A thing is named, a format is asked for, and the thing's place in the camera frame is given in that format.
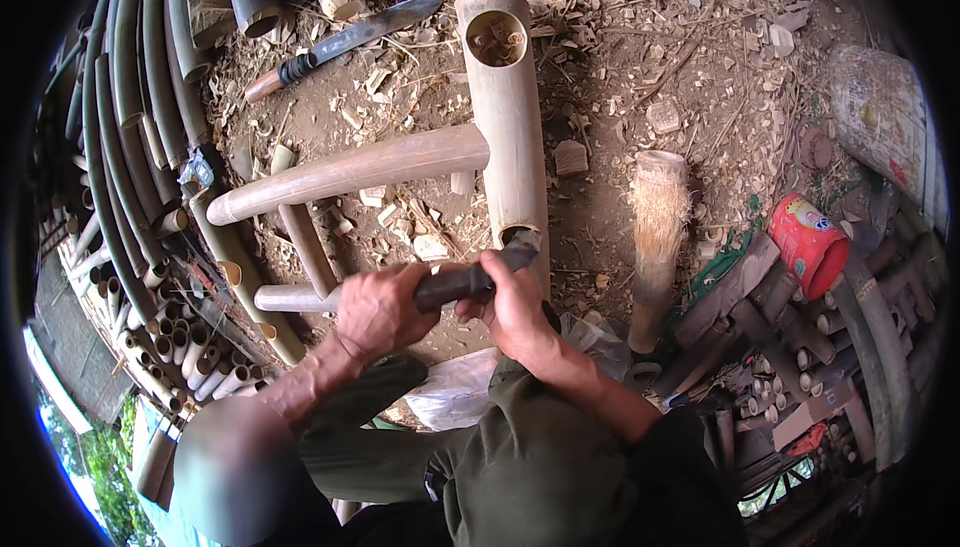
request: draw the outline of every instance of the olive green pants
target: olive green pants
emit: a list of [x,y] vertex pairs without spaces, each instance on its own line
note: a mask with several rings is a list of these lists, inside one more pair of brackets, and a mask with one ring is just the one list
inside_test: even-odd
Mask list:
[[429,500],[428,467],[446,478],[443,511],[456,545],[602,545],[636,501],[611,432],[504,356],[494,406],[441,433],[359,426],[426,377],[409,356],[381,361],[340,387],[299,445],[318,489],[348,501]]

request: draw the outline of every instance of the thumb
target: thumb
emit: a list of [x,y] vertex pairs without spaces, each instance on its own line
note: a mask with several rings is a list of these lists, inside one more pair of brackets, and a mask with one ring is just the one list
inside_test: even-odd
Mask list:
[[480,254],[480,265],[489,274],[497,289],[517,290],[520,285],[514,273],[503,263],[495,251],[484,251]]

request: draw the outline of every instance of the forearm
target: forearm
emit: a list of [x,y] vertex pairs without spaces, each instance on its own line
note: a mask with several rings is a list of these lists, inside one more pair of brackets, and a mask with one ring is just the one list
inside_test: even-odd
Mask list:
[[546,341],[541,357],[523,362],[526,368],[579,408],[600,418],[621,440],[638,442],[661,418],[653,404],[608,376],[590,356],[557,335]]
[[305,421],[343,382],[359,378],[364,365],[344,347],[334,333],[312,353],[256,397],[279,413],[291,427]]

